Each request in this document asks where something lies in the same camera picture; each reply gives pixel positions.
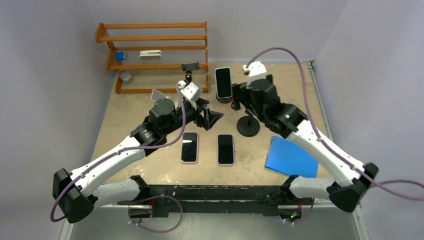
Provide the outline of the black phone stand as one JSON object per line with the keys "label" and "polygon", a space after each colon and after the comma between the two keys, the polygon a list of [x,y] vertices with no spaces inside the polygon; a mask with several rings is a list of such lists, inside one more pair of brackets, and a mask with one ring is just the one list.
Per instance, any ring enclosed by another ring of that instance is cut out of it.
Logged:
{"label": "black phone stand", "polygon": [[244,137],[254,137],[260,131],[260,123],[249,110],[245,113],[246,116],[237,121],[236,129]]}
{"label": "black phone stand", "polygon": [[200,69],[200,63],[194,62],[194,63],[182,63],[181,64],[181,70],[185,72],[185,80],[184,82],[186,84],[189,84],[192,82],[192,72]]}

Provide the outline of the pink case smartphone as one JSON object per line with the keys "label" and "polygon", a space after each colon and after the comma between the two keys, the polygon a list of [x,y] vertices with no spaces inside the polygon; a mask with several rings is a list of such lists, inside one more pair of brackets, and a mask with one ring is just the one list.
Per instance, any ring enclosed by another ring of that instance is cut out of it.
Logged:
{"label": "pink case smartphone", "polygon": [[185,164],[198,161],[199,135],[197,132],[185,132],[182,135],[181,158]]}

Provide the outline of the lavender case smartphone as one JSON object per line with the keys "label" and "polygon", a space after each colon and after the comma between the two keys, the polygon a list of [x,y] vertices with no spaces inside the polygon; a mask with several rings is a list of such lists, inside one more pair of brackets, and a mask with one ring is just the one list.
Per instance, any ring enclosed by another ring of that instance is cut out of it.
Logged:
{"label": "lavender case smartphone", "polygon": [[231,134],[217,136],[217,163],[223,166],[235,163],[234,137]]}

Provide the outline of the silver folding phone stand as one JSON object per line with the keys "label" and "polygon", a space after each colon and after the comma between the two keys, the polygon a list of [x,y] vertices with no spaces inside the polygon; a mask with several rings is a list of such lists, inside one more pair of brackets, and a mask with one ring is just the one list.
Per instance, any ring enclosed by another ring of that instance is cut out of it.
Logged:
{"label": "silver folding phone stand", "polygon": [[163,92],[159,91],[158,89],[152,89],[151,91],[151,100],[155,103],[162,99],[171,99],[169,95],[165,95]]}

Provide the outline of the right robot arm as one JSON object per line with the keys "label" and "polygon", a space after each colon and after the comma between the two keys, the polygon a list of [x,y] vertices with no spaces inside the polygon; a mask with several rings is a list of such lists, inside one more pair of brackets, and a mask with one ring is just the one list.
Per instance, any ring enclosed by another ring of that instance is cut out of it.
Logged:
{"label": "right robot arm", "polygon": [[330,178],[305,178],[290,175],[280,196],[288,204],[298,199],[331,201],[340,210],[351,213],[371,186],[379,168],[349,156],[319,130],[314,130],[306,113],[291,103],[281,102],[276,86],[268,79],[234,83],[233,110],[245,107],[271,132],[296,144],[318,161]]}

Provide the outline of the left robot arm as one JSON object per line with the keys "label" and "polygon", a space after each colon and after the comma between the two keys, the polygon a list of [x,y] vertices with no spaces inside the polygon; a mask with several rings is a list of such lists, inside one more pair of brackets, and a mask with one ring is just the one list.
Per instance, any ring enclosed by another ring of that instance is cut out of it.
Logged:
{"label": "left robot arm", "polygon": [[143,123],[117,146],[89,164],[72,171],[62,168],[54,174],[53,206],[60,208],[63,218],[69,223],[76,223],[94,209],[105,205],[129,201],[138,205],[146,203],[149,186],[142,177],[132,176],[111,184],[104,182],[157,149],[174,144],[173,141],[167,141],[167,135],[176,130],[183,133],[190,122],[210,130],[223,117],[223,113],[211,111],[207,100],[200,99],[199,103],[203,105],[198,108],[194,108],[188,101],[176,107],[170,99],[157,100]]}

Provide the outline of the round brown phone dock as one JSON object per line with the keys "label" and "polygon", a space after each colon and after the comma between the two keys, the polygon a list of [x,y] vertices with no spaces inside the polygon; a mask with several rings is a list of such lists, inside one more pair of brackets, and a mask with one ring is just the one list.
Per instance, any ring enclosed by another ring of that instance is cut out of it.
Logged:
{"label": "round brown phone dock", "polygon": [[220,97],[218,97],[216,95],[215,98],[221,104],[229,104],[229,103],[231,103],[233,101],[233,98],[232,97],[223,97],[223,98],[220,98]]}

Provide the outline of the light blue case smartphone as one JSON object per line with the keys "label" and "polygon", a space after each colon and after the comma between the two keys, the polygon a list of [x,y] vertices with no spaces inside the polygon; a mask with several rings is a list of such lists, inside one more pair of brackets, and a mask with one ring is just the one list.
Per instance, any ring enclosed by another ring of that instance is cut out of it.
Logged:
{"label": "light blue case smartphone", "polygon": [[229,67],[218,67],[214,70],[216,95],[218,99],[230,98],[232,92],[232,75]]}

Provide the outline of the blue notebook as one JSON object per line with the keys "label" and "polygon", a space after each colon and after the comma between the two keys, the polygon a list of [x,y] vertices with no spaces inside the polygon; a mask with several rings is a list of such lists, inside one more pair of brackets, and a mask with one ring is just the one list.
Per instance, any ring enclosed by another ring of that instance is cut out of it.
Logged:
{"label": "blue notebook", "polygon": [[295,143],[273,136],[264,167],[287,176],[316,178],[319,163]]}

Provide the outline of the white eraser block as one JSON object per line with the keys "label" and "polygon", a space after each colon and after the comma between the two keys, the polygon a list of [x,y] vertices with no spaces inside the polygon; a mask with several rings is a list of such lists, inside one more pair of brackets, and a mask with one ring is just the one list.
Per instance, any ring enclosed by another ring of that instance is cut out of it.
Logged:
{"label": "white eraser block", "polygon": [[158,60],[162,58],[162,51],[159,49],[141,50],[139,52],[139,58],[141,60]]}

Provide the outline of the clear small jar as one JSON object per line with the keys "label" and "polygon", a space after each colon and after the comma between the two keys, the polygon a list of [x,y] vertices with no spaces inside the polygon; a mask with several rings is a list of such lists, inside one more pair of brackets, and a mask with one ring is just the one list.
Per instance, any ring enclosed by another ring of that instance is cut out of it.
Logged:
{"label": "clear small jar", "polygon": [[128,83],[131,81],[131,73],[128,69],[120,69],[117,71],[117,76],[124,82]]}

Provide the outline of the wooden shelf rack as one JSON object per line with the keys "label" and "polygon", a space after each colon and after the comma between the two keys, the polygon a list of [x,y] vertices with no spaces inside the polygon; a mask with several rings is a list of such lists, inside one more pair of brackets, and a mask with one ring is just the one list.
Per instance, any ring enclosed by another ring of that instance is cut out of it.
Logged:
{"label": "wooden shelf rack", "polygon": [[108,49],[106,68],[116,76],[117,94],[145,94],[152,89],[175,92],[174,84],[193,80],[209,91],[208,23],[99,23],[97,43]]}

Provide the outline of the blue white small box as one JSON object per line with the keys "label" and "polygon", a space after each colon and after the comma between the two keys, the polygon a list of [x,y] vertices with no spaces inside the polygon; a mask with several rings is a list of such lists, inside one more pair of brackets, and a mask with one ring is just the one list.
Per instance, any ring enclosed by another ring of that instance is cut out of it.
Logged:
{"label": "blue white small box", "polygon": [[117,51],[115,53],[115,59],[119,62],[125,61],[128,58],[128,53],[126,51]]}

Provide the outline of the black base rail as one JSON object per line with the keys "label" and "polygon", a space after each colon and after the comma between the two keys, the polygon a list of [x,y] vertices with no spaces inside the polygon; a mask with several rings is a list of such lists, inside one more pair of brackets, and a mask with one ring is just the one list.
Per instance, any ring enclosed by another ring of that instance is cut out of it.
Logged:
{"label": "black base rail", "polygon": [[151,205],[153,217],[170,213],[261,214],[279,217],[283,206],[310,205],[311,198],[298,199],[282,185],[150,185],[133,200],[118,205]]}

